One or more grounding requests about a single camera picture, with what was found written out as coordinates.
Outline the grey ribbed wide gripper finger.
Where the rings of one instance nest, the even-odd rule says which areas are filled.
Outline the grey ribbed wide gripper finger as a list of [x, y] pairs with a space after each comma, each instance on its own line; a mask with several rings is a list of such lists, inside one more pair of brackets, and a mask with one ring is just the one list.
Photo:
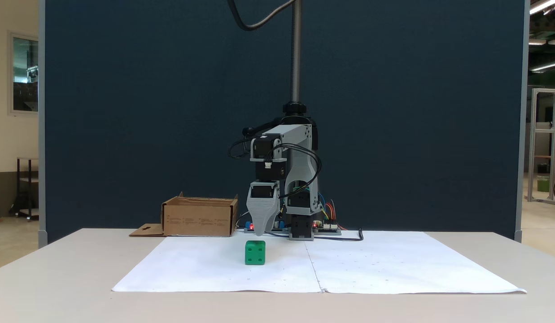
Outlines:
[[251, 215], [251, 222], [254, 225], [256, 236], [265, 234], [265, 215], [268, 211], [279, 210], [280, 201], [272, 199], [250, 199], [246, 201], [247, 210]]

